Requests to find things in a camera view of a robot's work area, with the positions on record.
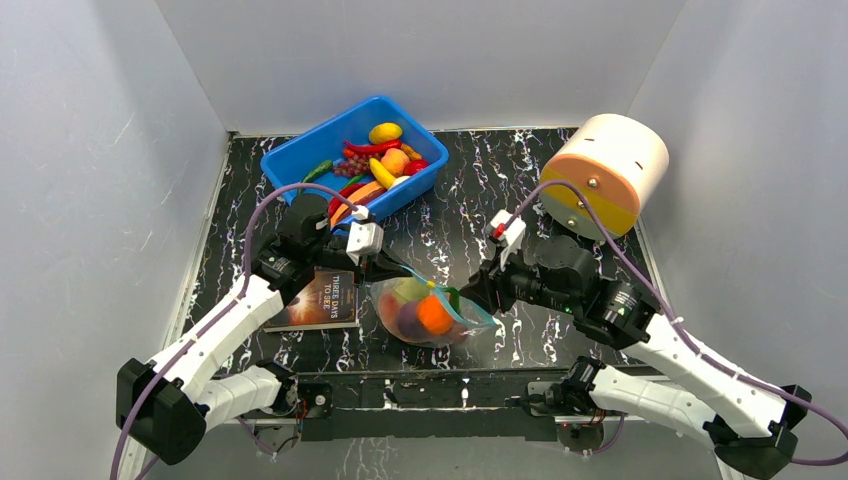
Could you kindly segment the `orange toy orange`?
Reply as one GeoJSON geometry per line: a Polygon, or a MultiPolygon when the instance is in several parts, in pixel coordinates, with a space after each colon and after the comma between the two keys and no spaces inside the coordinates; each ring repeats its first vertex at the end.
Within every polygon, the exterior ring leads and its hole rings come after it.
{"type": "Polygon", "coordinates": [[[442,305],[440,298],[429,295],[418,305],[418,319],[429,334],[443,335],[448,333],[455,323],[451,313],[442,305]]]}

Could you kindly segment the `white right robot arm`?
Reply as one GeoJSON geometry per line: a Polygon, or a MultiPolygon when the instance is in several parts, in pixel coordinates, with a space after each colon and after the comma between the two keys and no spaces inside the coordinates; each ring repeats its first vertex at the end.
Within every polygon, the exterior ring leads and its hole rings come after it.
{"type": "Polygon", "coordinates": [[[568,236],[543,241],[533,263],[502,242],[460,290],[489,314],[517,301],[571,315],[589,339],[635,356],[673,381],[652,383],[581,356],[559,384],[532,382],[522,398],[539,415],[618,411],[663,425],[713,449],[729,467],[771,479],[794,456],[793,428],[807,410],[772,386],[754,387],[708,365],[683,342],[644,289],[601,277],[593,255],[568,236]]]}

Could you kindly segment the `clear zip top bag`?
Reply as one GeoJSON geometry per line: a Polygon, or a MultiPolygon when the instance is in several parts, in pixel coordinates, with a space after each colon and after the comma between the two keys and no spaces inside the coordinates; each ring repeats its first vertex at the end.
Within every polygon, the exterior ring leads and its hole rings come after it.
{"type": "Polygon", "coordinates": [[[406,277],[370,287],[377,316],[397,339],[424,347],[461,344],[497,326],[497,321],[458,289],[439,285],[406,267],[406,277]]]}

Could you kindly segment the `green toy cabbage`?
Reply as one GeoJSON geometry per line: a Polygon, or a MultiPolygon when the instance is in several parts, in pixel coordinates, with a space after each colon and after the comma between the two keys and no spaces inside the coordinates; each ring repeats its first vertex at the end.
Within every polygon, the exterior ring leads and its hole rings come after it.
{"type": "Polygon", "coordinates": [[[429,296],[430,292],[428,283],[415,277],[398,278],[391,288],[391,293],[401,305],[420,301],[429,296]]]}

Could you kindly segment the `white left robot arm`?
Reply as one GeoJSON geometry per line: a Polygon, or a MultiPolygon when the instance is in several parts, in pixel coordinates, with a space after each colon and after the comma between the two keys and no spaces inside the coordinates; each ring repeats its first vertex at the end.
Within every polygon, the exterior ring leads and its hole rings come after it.
{"type": "Polygon", "coordinates": [[[253,234],[275,191],[256,208],[245,234],[242,275],[232,289],[187,333],[150,360],[132,358],[118,371],[116,424],[120,436],[113,462],[134,439],[168,465],[186,459],[207,432],[252,411],[289,417],[307,411],[298,377],[263,360],[241,373],[216,379],[237,347],[280,314],[319,269],[352,274],[357,285],[405,277],[404,264],[382,246],[376,216],[352,201],[346,235],[333,233],[327,199],[306,185],[286,208],[280,229],[261,249],[253,234]]]}

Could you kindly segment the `purple toy eggplant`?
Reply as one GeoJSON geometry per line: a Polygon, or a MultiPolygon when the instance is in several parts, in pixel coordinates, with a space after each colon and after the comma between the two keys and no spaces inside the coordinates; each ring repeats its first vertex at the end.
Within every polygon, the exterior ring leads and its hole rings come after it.
{"type": "Polygon", "coordinates": [[[397,330],[406,339],[420,341],[427,337],[428,331],[418,319],[419,301],[405,303],[398,311],[397,330]]]}

